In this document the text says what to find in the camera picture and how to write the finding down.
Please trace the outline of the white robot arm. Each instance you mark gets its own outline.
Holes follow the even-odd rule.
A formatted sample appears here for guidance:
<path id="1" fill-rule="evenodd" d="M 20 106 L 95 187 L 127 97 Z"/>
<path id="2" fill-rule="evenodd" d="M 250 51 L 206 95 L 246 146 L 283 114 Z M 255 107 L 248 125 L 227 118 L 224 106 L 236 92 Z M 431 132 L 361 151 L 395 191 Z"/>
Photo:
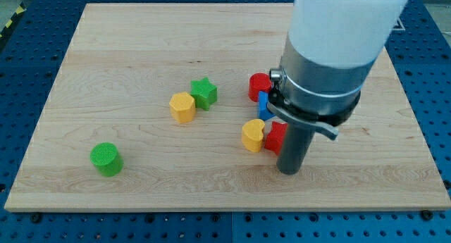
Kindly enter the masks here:
<path id="1" fill-rule="evenodd" d="M 332 68 L 373 62 L 407 0 L 295 0 L 288 39 L 307 60 Z"/>

